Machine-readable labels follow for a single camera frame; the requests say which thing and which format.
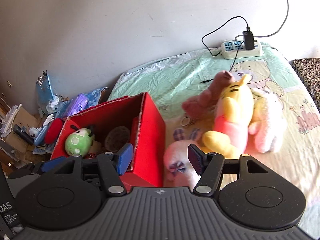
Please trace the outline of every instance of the white wall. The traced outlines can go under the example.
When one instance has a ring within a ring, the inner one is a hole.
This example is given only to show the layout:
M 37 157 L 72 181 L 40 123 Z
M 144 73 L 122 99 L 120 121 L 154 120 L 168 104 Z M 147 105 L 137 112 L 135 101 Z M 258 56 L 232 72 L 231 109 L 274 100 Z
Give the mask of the white wall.
M 288 60 L 320 57 L 319 0 L 289 2 L 283 29 L 265 41 Z M 73 97 L 142 63 L 202 48 L 201 37 L 233 16 L 266 35 L 285 14 L 285 0 L 0 0 L 0 92 L 35 112 L 42 70 L 57 93 Z M 218 46 L 243 30 L 236 19 L 206 42 Z

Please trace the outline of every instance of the yellow stuffed bear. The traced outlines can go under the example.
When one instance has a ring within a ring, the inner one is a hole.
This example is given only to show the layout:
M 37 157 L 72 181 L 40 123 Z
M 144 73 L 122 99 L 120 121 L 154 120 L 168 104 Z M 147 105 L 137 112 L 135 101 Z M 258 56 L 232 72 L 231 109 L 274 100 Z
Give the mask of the yellow stuffed bear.
M 250 80 L 250 75 L 243 75 L 222 91 L 212 131 L 202 136 L 203 152 L 217 152 L 228 159 L 238 159 L 244 153 L 253 113 L 253 97 L 246 85 Z

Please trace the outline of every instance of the plush toy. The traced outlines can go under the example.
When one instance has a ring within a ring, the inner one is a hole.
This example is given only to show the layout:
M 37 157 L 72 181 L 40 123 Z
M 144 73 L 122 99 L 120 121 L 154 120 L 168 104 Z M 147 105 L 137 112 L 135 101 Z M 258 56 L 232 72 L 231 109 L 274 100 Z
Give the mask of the plush toy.
M 235 78 L 229 71 L 218 72 L 206 90 L 182 103 L 182 109 L 192 119 L 203 117 L 210 109 L 210 106 L 217 104 L 222 90 L 233 82 L 235 82 Z
M 189 187 L 191 191 L 198 183 L 200 176 L 197 175 L 188 159 L 188 146 L 195 144 L 201 138 L 200 129 L 194 129 L 189 139 L 186 140 L 182 128 L 173 133 L 175 142 L 170 144 L 164 152 L 164 166 L 169 171 L 167 179 L 173 182 L 174 187 Z
M 252 93 L 260 96 L 249 126 L 249 133 L 255 135 L 255 147 L 260 153 L 278 152 L 287 128 L 287 121 L 282 118 L 282 105 L 270 90 L 252 89 Z
M 83 157 L 89 152 L 94 140 L 90 129 L 81 128 L 70 134 L 65 142 L 65 150 L 69 155 L 80 154 Z
M 238 159 L 244 152 L 253 113 L 253 97 L 246 85 L 250 80 L 250 75 L 243 75 L 239 82 L 222 91 L 212 131 L 202 136 L 205 153 L 217 152 L 228 159 Z

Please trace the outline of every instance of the white stuffed toy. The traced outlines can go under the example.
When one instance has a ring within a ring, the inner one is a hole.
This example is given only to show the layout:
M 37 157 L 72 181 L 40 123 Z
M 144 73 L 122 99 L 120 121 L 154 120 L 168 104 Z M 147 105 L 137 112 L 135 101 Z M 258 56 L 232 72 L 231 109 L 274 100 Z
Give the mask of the white stuffed toy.
M 282 105 L 270 90 L 251 89 L 261 97 L 254 105 L 249 133 L 255 135 L 254 144 L 260 153 L 279 152 L 287 121 L 282 117 Z
M 195 144 L 199 147 L 197 141 L 201 135 L 200 129 L 193 129 L 189 139 L 186 140 L 182 128 L 174 131 L 175 142 L 170 144 L 164 152 L 164 166 L 169 171 L 167 179 L 173 182 L 174 187 L 189 187 L 192 191 L 201 178 L 188 159 L 188 146 Z

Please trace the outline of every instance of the purple package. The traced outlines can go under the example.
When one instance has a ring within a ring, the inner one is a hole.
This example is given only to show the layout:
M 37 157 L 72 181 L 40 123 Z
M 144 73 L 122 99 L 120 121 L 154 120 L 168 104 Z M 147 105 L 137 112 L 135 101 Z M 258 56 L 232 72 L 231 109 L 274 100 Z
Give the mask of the purple package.
M 72 99 L 62 118 L 79 113 L 85 108 L 87 103 L 87 97 L 84 94 L 79 94 L 76 98 Z

